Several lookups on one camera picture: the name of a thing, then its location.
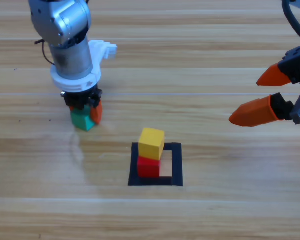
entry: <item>red block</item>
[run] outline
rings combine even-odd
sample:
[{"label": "red block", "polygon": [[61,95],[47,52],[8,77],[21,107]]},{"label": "red block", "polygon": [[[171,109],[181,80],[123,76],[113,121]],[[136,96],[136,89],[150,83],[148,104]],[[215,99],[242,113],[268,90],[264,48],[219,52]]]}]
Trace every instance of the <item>red block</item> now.
[{"label": "red block", "polygon": [[161,161],[138,157],[137,170],[140,178],[159,178]]}]

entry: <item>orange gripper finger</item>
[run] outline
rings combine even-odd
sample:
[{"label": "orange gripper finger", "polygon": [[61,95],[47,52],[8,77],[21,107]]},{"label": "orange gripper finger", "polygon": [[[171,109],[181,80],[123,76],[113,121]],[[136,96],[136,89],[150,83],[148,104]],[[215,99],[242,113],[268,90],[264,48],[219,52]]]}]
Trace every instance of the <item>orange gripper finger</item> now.
[{"label": "orange gripper finger", "polygon": [[283,86],[290,83],[289,77],[281,72],[279,64],[276,63],[265,71],[256,84],[258,86]]},{"label": "orange gripper finger", "polygon": [[100,101],[99,105],[96,108],[91,107],[90,117],[92,121],[96,124],[99,124],[102,119],[102,102]]},{"label": "orange gripper finger", "polygon": [[256,127],[279,121],[271,107],[271,95],[242,104],[229,118],[229,121],[241,127]]}]

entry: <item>gripper jaw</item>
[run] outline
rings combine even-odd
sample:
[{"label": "gripper jaw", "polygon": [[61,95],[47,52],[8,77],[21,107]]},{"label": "gripper jaw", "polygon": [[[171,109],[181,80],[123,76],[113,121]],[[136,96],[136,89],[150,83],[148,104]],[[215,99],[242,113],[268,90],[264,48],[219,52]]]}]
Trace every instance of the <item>gripper jaw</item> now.
[{"label": "gripper jaw", "polygon": [[[257,81],[258,86],[284,86],[300,83],[300,46],[285,54],[282,61],[272,65]],[[300,97],[295,105],[286,102],[280,93],[242,104],[229,118],[241,127],[256,127],[276,121],[300,124]]]}]

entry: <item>green block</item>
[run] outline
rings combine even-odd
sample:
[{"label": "green block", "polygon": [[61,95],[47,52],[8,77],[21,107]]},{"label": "green block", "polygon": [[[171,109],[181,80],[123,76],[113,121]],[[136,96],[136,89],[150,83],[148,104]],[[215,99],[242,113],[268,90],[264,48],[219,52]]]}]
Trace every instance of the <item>green block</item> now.
[{"label": "green block", "polygon": [[87,132],[96,125],[90,117],[90,107],[87,105],[84,106],[83,110],[75,108],[71,112],[71,120],[74,126]]}]

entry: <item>wooden block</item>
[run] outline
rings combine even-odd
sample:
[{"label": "wooden block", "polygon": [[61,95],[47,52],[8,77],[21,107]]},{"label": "wooden block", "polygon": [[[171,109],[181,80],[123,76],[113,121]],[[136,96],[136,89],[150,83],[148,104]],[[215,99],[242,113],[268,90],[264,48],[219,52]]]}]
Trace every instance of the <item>wooden block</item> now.
[{"label": "wooden block", "polygon": [[144,128],[138,142],[139,156],[160,161],[165,146],[165,132]]},{"label": "wooden block", "polygon": [[95,125],[90,117],[90,107],[87,105],[84,106],[83,110],[73,109],[71,111],[71,120],[74,126],[87,132]]},{"label": "wooden block", "polygon": [[159,178],[161,161],[138,157],[137,171],[140,178]]},{"label": "wooden block", "polygon": [[101,101],[96,108],[91,107],[90,117],[96,124],[100,124],[100,122],[101,122],[102,111],[103,111],[103,108],[102,108]]}]

